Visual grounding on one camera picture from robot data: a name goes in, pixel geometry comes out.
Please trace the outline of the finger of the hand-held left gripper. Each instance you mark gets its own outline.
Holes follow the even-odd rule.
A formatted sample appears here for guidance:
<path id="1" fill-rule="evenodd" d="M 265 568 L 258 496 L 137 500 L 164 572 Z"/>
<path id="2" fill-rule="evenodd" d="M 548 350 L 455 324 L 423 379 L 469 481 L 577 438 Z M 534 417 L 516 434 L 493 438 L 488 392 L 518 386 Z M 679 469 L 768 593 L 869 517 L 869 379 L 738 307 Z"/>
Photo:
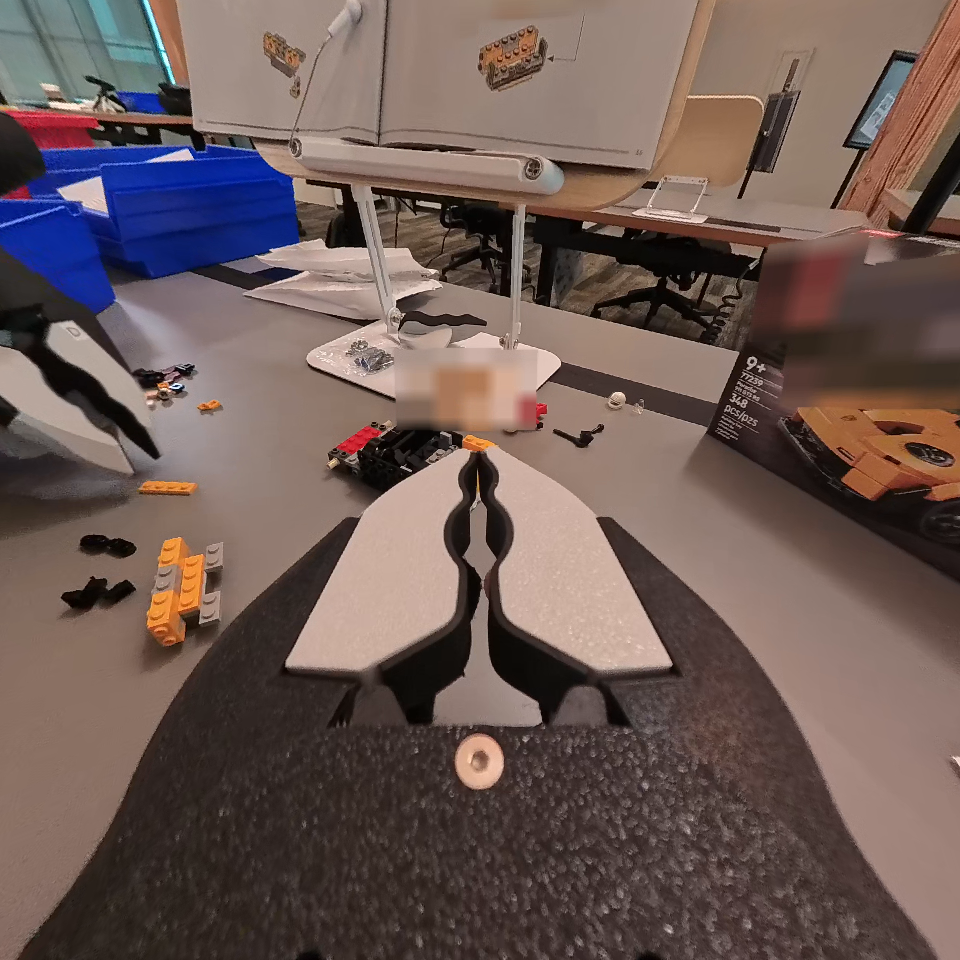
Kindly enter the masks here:
<path id="1" fill-rule="evenodd" d="M 69 461 L 89 461 L 110 475 L 133 475 L 127 447 L 100 434 L 76 401 L 58 397 L 42 371 L 18 353 L 0 353 L 0 426 L 8 451 L 56 451 Z"/>
<path id="2" fill-rule="evenodd" d="M 51 324 L 46 350 L 69 380 L 69 393 L 81 393 L 106 423 L 158 461 L 149 408 L 133 375 L 112 359 L 81 324 Z"/>

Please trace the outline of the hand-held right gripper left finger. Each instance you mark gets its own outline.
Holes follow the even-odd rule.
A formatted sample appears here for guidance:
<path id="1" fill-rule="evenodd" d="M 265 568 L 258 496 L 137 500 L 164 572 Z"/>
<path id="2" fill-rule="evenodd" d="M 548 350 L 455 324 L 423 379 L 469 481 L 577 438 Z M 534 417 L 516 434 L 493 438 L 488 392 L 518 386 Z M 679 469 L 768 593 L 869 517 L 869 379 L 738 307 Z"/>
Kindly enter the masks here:
<path id="1" fill-rule="evenodd" d="M 388 688 L 408 722 L 469 667 L 482 573 L 466 564 L 476 451 L 449 451 L 357 520 L 285 669 Z"/>

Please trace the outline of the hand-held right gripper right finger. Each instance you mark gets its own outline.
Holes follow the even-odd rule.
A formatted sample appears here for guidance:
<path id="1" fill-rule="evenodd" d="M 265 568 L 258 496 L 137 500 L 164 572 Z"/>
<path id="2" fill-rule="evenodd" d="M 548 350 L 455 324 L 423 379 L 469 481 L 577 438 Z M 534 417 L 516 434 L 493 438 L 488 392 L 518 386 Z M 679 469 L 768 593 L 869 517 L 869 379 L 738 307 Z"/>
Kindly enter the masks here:
<path id="1" fill-rule="evenodd" d="M 502 447 L 476 451 L 488 504 L 488 647 L 493 676 L 538 699 L 548 727 L 572 688 L 616 717 L 611 684 L 665 680 L 673 658 L 656 637 L 599 517 L 562 481 Z"/>

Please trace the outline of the black red toy car chassis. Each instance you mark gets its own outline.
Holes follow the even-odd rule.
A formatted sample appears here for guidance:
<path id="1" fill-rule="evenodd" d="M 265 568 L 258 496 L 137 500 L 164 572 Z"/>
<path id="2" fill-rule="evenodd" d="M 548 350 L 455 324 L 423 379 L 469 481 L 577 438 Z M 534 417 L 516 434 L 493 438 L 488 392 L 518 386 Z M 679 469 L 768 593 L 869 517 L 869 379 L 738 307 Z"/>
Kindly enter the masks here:
<path id="1" fill-rule="evenodd" d="M 431 426 L 368 423 L 325 451 L 325 469 L 351 475 L 373 490 L 388 490 L 401 479 L 423 475 L 428 464 L 446 461 L 455 447 L 488 451 L 493 447 L 493 440 L 431 434 Z"/>

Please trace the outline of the orange grey brick assembly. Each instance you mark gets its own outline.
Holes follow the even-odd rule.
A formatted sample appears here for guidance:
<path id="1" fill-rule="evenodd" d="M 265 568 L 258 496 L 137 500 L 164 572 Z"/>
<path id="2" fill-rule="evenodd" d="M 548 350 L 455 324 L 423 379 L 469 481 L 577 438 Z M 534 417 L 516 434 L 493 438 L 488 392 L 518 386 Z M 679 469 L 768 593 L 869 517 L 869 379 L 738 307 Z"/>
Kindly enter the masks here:
<path id="1" fill-rule="evenodd" d="M 197 631 L 221 623 L 221 568 L 226 547 L 214 542 L 200 554 L 184 536 L 158 547 L 149 583 L 146 632 L 149 640 L 179 647 Z"/>

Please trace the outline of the red plastic bin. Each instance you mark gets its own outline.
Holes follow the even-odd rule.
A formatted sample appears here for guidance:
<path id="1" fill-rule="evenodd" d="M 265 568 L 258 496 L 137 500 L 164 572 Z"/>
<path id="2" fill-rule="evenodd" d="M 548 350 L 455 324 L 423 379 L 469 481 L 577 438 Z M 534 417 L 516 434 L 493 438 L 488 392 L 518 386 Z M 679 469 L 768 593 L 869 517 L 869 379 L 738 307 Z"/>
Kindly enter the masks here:
<path id="1" fill-rule="evenodd" d="M 42 150 L 89 150 L 100 130 L 89 112 L 0 108 L 0 117 L 13 117 Z"/>

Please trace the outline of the pile of small toy bricks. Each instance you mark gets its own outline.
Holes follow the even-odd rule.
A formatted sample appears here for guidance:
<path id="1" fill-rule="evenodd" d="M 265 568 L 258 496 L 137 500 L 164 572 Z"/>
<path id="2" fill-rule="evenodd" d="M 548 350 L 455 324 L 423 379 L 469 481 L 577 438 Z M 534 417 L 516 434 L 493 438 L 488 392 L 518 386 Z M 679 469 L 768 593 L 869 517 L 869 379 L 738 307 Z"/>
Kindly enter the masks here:
<path id="1" fill-rule="evenodd" d="M 192 379 L 197 379 L 197 364 L 133 371 L 133 380 L 143 386 L 146 408 L 189 393 Z"/>

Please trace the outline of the long wooden table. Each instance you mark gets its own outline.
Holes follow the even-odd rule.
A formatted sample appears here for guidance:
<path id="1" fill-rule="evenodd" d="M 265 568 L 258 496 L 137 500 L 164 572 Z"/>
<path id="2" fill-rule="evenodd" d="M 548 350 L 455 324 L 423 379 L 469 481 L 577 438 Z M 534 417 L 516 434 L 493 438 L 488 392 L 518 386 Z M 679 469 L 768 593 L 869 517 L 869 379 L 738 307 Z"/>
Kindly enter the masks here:
<path id="1" fill-rule="evenodd" d="M 192 130 L 189 112 L 64 112 L 64 108 L 42 108 L 42 112 L 97 121 L 97 136 L 112 146 L 158 146 L 168 130 L 189 139 L 192 150 L 205 150 L 205 136 Z"/>

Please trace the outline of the wooden beam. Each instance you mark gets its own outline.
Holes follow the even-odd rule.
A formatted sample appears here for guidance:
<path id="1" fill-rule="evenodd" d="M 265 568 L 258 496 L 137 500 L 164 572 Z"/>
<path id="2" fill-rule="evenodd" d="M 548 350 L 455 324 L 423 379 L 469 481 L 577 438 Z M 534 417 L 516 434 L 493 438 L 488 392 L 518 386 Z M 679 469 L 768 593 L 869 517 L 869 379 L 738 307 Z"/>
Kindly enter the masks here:
<path id="1" fill-rule="evenodd" d="M 184 33 L 179 33 L 174 0 L 149 0 L 149 19 L 158 26 L 158 40 L 164 40 L 164 49 L 168 49 L 168 65 L 170 65 L 170 78 L 179 90 L 189 90 L 189 57 L 184 57 Z"/>

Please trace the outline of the black toy set box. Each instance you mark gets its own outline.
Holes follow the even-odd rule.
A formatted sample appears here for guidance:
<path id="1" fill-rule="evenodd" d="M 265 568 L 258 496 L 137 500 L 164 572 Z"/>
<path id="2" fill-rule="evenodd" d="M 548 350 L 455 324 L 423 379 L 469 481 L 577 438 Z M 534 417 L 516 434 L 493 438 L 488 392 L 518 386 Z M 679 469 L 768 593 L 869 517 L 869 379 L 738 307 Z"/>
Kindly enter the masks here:
<path id="1" fill-rule="evenodd" d="M 710 438 L 960 580 L 960 244 L 769 248 Z"/>

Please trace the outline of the instruction booklet on stand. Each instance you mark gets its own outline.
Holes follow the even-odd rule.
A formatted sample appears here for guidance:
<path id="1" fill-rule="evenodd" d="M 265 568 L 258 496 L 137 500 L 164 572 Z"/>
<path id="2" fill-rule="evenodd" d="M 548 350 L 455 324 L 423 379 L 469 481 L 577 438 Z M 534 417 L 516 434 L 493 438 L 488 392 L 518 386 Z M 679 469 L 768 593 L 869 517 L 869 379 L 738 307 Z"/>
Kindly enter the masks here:
<path id="1" fill-rule="evenodd" d="M 522 212 L 527 206 L 577 206 L 577 210 L 605 210 L 619 196 L 631 196 L 646 172 L 631 167 L 605 167 L 605 164 L 555 164 L 544 156 L 511 156 L 511 150 L 453 150 L 453 146 L 362 146 L 343 139 L 252 139 L 257 150 L 288 176 L 324 180 L 324 184 L 348 184 L 362 223 L 366 223 L 366 248 L 373 261 L 373 280 L 387 313 L 387 335 L 398 350 L 423 350 L 428 335 L 410 335 L 414 324 L 401 320 L 398 298 L 387 276 L 387 253 L 381 235 L 373 227 L 373 187 L 410 187 L 410 193 L 437 193 L 437 196 L 482 196 L 502 200 L 511 210 L 511 333 L 502 350 L 518 342 L 518 257 L 522 257 Z"/>

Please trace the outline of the grey side table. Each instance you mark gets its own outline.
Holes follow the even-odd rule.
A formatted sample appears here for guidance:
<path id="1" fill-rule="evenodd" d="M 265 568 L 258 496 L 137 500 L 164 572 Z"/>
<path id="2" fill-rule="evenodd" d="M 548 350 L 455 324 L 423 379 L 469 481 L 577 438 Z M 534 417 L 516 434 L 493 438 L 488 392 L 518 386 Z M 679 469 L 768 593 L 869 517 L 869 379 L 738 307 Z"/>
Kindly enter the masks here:
<path id="1" fill-rule="evenodd" d="M 682 235 L 704 244 L 730 244 L 730 248 L 777 248 L 777 244 L 797 244 L 797 239 L 818 239 L 818 235 L 839 235 L 839 229 L 863 229 L 869 212 L 859 210 L 820 210 L 820 206 L 788 206 L 788 200 L 741 200 L 741 196 L 704 196 L 700 220 L 704 223 L 662 223 L 648 220 L 646 200 L 654 193 L 642 187 L 636 196 L 626 196 L 608 210 L 548 210 L 534 206 L 534 244 L 539 248 L 539 270 L 538 270 L 538 307 L 555 304 L 555 276 L 558 276 L 558 253 L 592 253 L 608 261 L 636 261 L 631 239 L 616 239 L 595 227 L 619 227 L 636 235 Z"/>

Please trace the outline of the black sign panel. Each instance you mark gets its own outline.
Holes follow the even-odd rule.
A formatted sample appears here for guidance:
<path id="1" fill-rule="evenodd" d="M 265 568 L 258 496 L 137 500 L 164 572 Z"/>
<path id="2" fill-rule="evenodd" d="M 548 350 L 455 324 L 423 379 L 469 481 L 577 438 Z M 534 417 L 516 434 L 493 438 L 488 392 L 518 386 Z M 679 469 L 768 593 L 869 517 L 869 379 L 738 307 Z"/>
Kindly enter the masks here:
<path id="1" fill-rule="evenodd" d="M 811 65 L 811 49 L 782 49 L 781 53 L 781 65 L 769 71 L 768 100 L 763 100 L 763 128 L 760 128 L 747 176 L 738 184 L 738 200 L 747 196 L 752 176 L 777 172 L 791 112 L 797 112 L 797 100 L 799 100 L 799 90 L 806 90 L 806 75 L 809 75 L 809 65 Z"/>

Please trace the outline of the wood-edged side table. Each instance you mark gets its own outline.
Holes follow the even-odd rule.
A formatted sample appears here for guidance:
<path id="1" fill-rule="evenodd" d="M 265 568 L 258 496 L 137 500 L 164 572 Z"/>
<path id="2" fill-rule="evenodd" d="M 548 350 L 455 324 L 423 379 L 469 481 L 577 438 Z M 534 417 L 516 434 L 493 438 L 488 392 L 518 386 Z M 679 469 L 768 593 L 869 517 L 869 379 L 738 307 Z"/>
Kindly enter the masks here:
<path id="1" fill-rule="evenodd" d="M 916 196 L 924 196 L 916 187 L 884 187 L 884 196 L 882 196 L 882 227 L 902 229 L 902 223 L 910 220 L 910 210 L 916 206 Z M 948 196 L 948 206 L 930 223 L 930 235 L 960 239 L 960 193 Z"/>

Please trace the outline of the wooden post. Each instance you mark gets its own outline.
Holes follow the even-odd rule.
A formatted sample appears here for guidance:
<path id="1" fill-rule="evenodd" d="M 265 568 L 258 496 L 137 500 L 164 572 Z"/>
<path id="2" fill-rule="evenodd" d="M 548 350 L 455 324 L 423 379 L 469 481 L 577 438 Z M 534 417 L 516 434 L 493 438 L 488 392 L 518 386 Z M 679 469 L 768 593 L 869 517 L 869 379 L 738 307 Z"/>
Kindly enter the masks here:
<path id="1" fill-rule="evenodd" d="M 960 5 L 952 0 L 930 30 L 894 112 L 851 176 L 839 210 L 887 223 L 887 193 L 910 187 L 960 108 Z"/>

